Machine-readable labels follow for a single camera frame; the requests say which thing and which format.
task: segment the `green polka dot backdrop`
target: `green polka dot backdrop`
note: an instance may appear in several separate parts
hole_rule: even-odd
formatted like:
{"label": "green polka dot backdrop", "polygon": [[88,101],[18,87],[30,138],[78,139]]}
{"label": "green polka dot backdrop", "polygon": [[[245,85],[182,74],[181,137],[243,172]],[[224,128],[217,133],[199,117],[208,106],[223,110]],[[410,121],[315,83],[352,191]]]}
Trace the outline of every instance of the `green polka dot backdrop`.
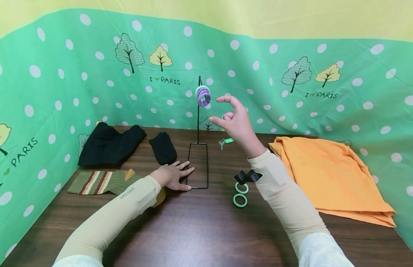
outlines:
{"label": "green polka dot backdrop", "polygon": [[[98,121],[195,129],[198,76],[212,98],[240,99],[255,132],[349,144],[413,249],[413,43],[253,39],[69,9],[0,39],[0,263],[71,177]],[[229,108],[212,101],[200,119]]]}

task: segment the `yellow wall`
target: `yellow wall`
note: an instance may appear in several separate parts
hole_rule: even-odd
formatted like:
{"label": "yellow wall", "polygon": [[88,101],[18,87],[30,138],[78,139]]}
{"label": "yellow wall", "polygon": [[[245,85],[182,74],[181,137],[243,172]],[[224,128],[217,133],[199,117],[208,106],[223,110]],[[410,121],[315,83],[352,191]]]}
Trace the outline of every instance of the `yellow wall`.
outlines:
{"label": "yellow wall", "polygon": [[1,0],[0,38],[44,14],[71,8],[190,20],[266,39],[413,42],[413,0]]}

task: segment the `hand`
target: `hand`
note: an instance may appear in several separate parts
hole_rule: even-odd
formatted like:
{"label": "hand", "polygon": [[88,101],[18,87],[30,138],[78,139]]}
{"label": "hand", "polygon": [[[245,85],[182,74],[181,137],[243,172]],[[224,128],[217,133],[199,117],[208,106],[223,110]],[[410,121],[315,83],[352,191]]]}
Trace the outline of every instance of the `hand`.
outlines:
{"label": "hand", "polygon": [[251,126],[248,112],[242,103],[234,96],[221,96],[218,103],[227,102],[233,107],[233,112],[227,112],[220,119],[210,116],[209,121],[222,127],[245,150],[248,158],[255,158],[266,151],[266,148],[258,140]]}
{"label": "hand", "polygon": [[182,171],[190,162],[186,161],[183,164],[180,164],[179,161],[174,162],[172,165],[164,165],[160,166],[159,169],[152,172],[150,174],[159,185],[164,188],[165,186],[172,190],[179,190],[179,191],[189,191],[191,190],[191,186],[189,185],[182,185],[179,182],[181,177],[185,177],[191,174],[194,171],[194,167]]}

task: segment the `green key tag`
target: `green key tag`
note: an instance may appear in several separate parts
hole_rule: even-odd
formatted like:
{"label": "green key tag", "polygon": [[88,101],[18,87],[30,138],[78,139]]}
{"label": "green key tag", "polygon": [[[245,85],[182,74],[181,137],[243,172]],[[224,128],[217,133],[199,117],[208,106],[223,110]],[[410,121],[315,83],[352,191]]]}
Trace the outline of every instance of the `green key tag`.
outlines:
{"label": "green key tag", "polygon": [[232,142],[234,142],[234,139],[233,139],[233,138],[224,139],[224,143],[225,143],[225,144],[232,143]]}

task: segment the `black metal ring stand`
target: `black metal ring stand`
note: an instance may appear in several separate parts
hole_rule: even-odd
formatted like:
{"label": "black metal ring stand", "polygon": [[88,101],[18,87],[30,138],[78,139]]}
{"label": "black metal ring stand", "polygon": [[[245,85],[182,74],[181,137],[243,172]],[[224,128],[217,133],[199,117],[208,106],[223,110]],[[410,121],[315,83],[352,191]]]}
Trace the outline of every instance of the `black metal ring stand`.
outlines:
{"label": "black metal ring stand", "polygon": [[[202,83],[202,79],[199,76],[199,85],[198,86],[201,86],[201,85],[203,85],[203,83]],[[187,160],[188,161],[190,160],[190,150],[191,150],[192,145],[204,145],[204,146],[206,146],[206,187],[192,187],[192,189],[208,189],[209,188],[209,163],[208,163],[208,155],[207,155],[207,144],[206,143],[199,143],[199,123],[200,123],[199,122],[199,109],[200,109],[200,106],[197,105],[197,143],[191,143],[190,144],[190,146],[189,146],[189,156],[188,156]],[[189,180],[189,177],[187,176],[186,177],[186,185],[187,185],[188,180]]]}

